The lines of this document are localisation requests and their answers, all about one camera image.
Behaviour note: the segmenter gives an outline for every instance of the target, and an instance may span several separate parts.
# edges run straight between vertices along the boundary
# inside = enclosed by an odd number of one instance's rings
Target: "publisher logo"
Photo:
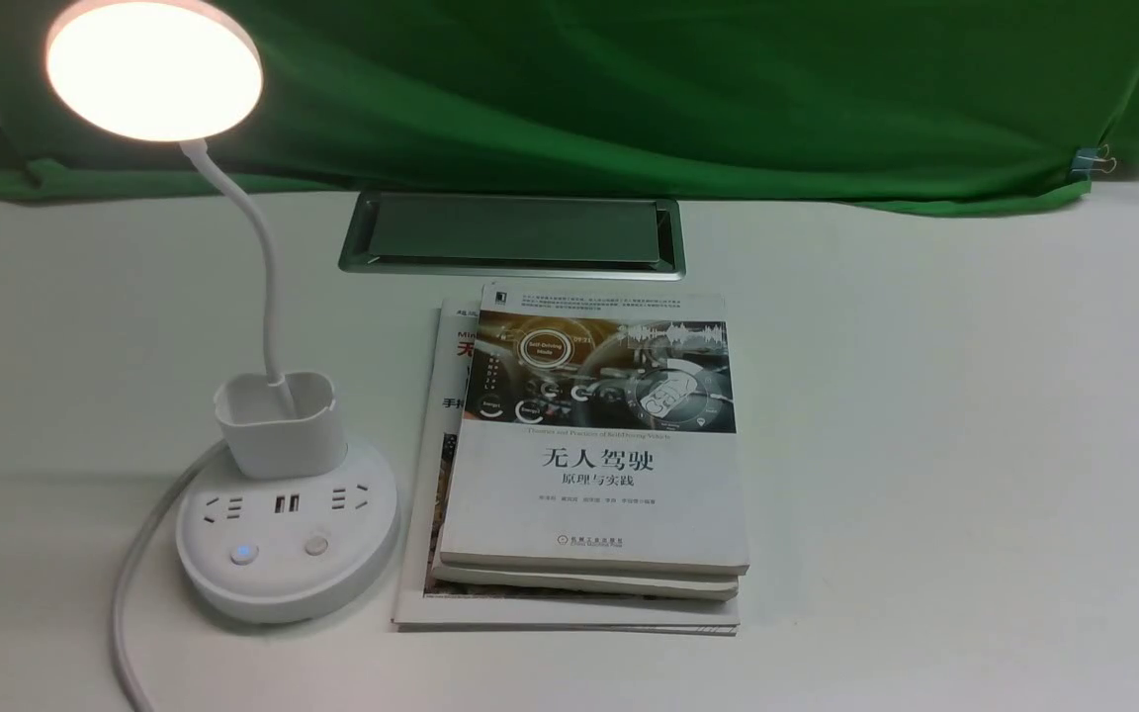
[[[558,535],[560,546],[589,546],[592,549],[621,549],[623,537],[618,535]]]

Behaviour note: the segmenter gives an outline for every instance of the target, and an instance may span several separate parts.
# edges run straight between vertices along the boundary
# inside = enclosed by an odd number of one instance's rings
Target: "white desk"
[[[343,273],[352,197],[260,199],[286,361],[409,486],[435,308],[483,280]],[[399,635],[393,565],[326,621],[222,630],[162,533],[130,613],[158,709],[1139,709],[1139,181],[1009,220],[681,208],[673,288],[734,327],[736,640]],[[114,572],[218,437],[210,394],[259,368],[259,279],[224,199],[0,204],[0,709],[122,707]]]

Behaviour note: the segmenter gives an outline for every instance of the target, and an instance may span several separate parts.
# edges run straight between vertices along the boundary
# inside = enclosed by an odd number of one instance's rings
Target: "dark object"
[[[683,276],[683,239],[673,199],[367,190],[354,206],[339,267],[677,280]]]

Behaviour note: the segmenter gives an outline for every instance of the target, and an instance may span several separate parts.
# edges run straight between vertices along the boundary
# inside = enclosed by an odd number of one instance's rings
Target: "green backdrop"
[[[0,0],[0,198],[207,191],[85,125]],[[253,190],[849,199],[1032,211],[1139,162],[1139,0],[219,0],[267,90],[210,140]]]

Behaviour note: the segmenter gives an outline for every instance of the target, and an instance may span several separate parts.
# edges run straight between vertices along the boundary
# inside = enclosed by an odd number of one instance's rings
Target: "power strip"
[[[244,476],[227,451],[187,488],[178,555],[199,594],[228,616],[314,619],[379,576],[398,510],[393,473],[362,439],[349,437],[338,468],[279,481]]]

